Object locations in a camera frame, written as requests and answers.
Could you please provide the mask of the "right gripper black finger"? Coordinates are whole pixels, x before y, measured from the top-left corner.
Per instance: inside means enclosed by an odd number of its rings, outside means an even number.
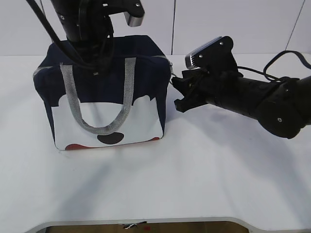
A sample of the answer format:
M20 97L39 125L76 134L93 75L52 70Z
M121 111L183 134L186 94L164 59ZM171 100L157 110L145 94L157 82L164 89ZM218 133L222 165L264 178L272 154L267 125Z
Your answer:
M191 94L191 78L172 78L173 87L180 92L184 97L187 97Z

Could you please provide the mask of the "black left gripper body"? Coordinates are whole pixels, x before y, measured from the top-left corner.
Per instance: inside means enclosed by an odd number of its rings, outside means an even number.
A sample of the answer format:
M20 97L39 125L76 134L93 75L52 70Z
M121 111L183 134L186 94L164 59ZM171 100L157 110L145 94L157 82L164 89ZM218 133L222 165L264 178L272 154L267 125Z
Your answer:
M73 66L92 72L109 70L114 54L137 54L142 36L115 37L112 15L128 12L135 17L145 15L139 0L53 0L52 6L65 31L71 49L59 45L72 60L62 62L63 75L73 71Z

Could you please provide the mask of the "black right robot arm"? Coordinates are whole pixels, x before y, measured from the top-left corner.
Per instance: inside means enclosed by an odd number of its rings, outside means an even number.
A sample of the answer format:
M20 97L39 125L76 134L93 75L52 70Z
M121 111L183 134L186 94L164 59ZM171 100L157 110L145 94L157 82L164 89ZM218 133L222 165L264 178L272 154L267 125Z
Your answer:
M185 57L186 70L172 85L183 98L175 108L186 112L211 104L255 119L269 133L292 139L311 123L311 79L275 77L264 69L265 81L244 77L233 56L233 39L219 36Z

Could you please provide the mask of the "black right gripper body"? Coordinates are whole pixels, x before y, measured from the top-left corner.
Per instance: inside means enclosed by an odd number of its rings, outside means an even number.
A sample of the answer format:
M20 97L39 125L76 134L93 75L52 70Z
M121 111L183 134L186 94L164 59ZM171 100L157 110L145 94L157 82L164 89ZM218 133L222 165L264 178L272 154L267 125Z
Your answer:
M191 94L174 101L177 111L184 113L205 104L215 103L214 98L226 75L239 75L232 54L233 45L230 36L223 36L207 49L203 58L194 59L196 68L182 71L181 78L191 78Z

